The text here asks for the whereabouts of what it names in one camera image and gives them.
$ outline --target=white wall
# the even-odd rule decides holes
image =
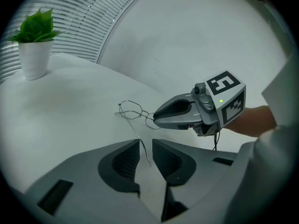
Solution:
[[[229,69],[247,85],[246,106],[265,105],[261,92],[286,61],[271,23],[256,0],[140,0],[113,33],[100,64],[169,98]],[[213,147],[212,137],[198,140],[200,147]],[[223,130],[218,149],[238,151],[250,140]]]

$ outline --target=white surface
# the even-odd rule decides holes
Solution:
[[[136,139],[127,121],[114,115],[126,99],[147,111],[166,101],[163,94],[127,76],[63,53],[50,57],[48,73],[38,80],[15,73],[0,85],[0,163],[8,183],[25,192],[72,155]],[[196,146],[191,130],[151,130],[142,118],[132,125],[151,158],[152,138]],[[140,150],[135,181],[141,199],[160,218],[165,181],[154,162],[148,166],[142,146]]]
[[[18,44],[22,72],[27,80],[35,80],[46,74],[53,43],[54,41]]]
[[[228,69],[247,86],[246,106],[265,105],[261,92],[286,62],[257,0],[140,0],[113,34],[101,64],[168,98]],[[222,130],[219,150],[254,140]],[[198,139],[210,148],[212,137]]]

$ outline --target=white table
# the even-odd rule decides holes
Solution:
[[[121,101],[133,100],[149,112],[166,101],[144,84],[75,56],[51,56],[48,70],[34,81],[25,80],[19,71],[0,85],[1,171],[21,192],[75,154],[136,139],[127,121],[114,115]],[[197,146],[192,130],[151,130],[144,118],[132,125],[151,159],[152,138]],[[155,164],[148,166],[140,149],[135,181],[141,186],[141,199],[159,216],[165,181]]]

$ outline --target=forearm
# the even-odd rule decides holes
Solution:
[[[245,108],[244,112],[224,128],[251,137],[259,137],[262,133],[276,127],[273,114],[268,106]]]

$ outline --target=wire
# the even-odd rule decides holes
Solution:
[[[119,111],[120,111],[121,114],[124,115],[124,117],[126,118],[126,121],[129,123],[129,125],[131,126],[131,128],[133,129],[133,131],[135,132],[135,134],[137,135],[137,137],[139,138],[140,142],[142,143],[143,149],[144,149],[144,151],[145,151],[146,160],[147,160],[149,166],[151,167],[151,161],[150,161],[150,159],[149,159],[148,152],[146,151],[144,142],[143,142],[143,140],[140,138],[140,136],[138,135],[138,133],[136,132],[136,130],[134,129],[134,127],[131,125],[129,119],[127,118],[127,116],[126,116],[126,114],[125,114],[125,112],[124,112],[124,111],[122,110],[122,108],[121,108],[121,104],[119,104]]]
[[[138,104],[138,103],[136,103],[136,102],[134,102],[134,101],[131,101],[131,100],[124,100],[124,101],[122,101],[122,102],[121,102],[120,104],[118,104],[118,105],[121,106],[122,103],[124,103],[124,102],[131,102],[131,103],[133,103],[133,104],[138,105],[138,106],[140,107],[140,109],[141,109],[141,112],[136,112],[136,111],[134,111],[134,110],[127,110],[127,111],[123,111],[123,112],[121,112],[121,111],[119,110],[119,112],[115,112],[114,114],[116,114],[116,115],[120,115],[120,116],[122,116],[122,117],[124,117],[124,118],[126,118],[126,119],[129,119],[129,120],[134,120],[134,119],[136,119],[136,118],[139,118],[140,116],[143,116],[143,117],[145,117],[145,124],[146,124],[146,126],[147,126],[148,128],[153,129],[153,130],[160,129],[160,127],[155,127],[155,128],[151,127],[151,126],[148,124],[148,122],[147,122],[148,119],[154,121],[154,119],[150,118],[149,115],[151,115],[151,114],[155,114],[155,113],[149,113],[149,112],[143,110],[142,107],[140,106],[140,104]],[[135,118],[128,118],[128,117],[126,116],[126,114],[125,114],[125,113],[128,113],[128,112],[134,112],[134,113],[136,113],[136,114],[139,114],[139,116],[137,116],[137,117],[135,117]]]
[[[213,150],[217,151],[217,144],[220,138],[220,131],[219,131],[219,135],[218,135],[218,139],[217,139],[217,134],[214,135],[214,148]]]

